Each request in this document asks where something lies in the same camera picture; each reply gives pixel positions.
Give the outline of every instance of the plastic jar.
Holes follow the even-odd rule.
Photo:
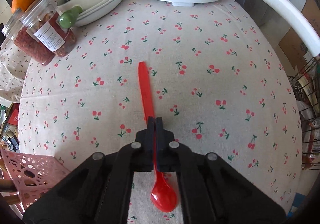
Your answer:
[[[64,57],[75,47],[76,37],[71,29],[60,27],[58,17],[49,0],[41,0],[25,13],[21,21],[50,51]]]
[[[2,33],[7,37],[7,41],[3,43],[3,46],[11,40],[18,48],[31,56],[35,61],[46,66],[52,61],[54,54],[52,54],[43,43],[37,41],[36,38],[33,38],[27,33],[27,28],[23,26],[20,21],[23,14],[20,8],[17,9],[5,24]]]

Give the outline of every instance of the cardboard box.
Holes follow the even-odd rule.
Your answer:
[[[320,35],[320,10],[314,0],[307,0],[301,12]],[[293,68],[296,66],[301,70],[307,63],[304,59],[308,48],[293,28],[280,41],[279,46],[287,56]]]

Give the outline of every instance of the clear jar lid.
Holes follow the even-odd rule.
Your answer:
[[[10,31],[12,30],[13,26],[17,23],[17,21],[20,20],[20,18],[23,15],[23,11],[22,9],[18,8],[14,14],[10,17],[10,19],[8,20],[8,22],[4,25],[4,28],[2,29],[2,33],[7,36],[8,38],[10,38]]]
[[[49,5],[49,0],[41,0],[37,4],[33,6],[29,11],[26,11],[23,17],[21,18],[21,22],[26,27],[31,24],[31,22],[39,16]]]

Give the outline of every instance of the green handle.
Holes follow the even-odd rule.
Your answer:
[[[83,9],[80,6],[74,6],[71,10],[62,13],[58,19],[60,26],[63,28],[73,27],[81,12]]]

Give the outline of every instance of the silver screw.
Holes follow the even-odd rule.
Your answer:
[[[179,147],[180,146],[180,144],[179,144],[179,142],[177,142],[177,141],[171,141],[170,143],[169,143],[169,147],[171,147],[171,148],[177,148],[177,147]]]
[[[94,160],[100,160],[101,158],[103,158],[104,154],[101,153],[101,152],[95,152],[93,155],[92,155],[92,158]]]
[[[138,149],[138,148],[141,147],[141,143],[140,143],[140,142],[137,142],[137,141],[132,142],[132,143],[131,143],[131,147],[132,147],[133,149]]]
[[[212,161],[218,159],[218,155],[217,155],[216,153],[209,153],[209,154],[207,155],[207,157],[208,157],[209,160],[212,160]]]

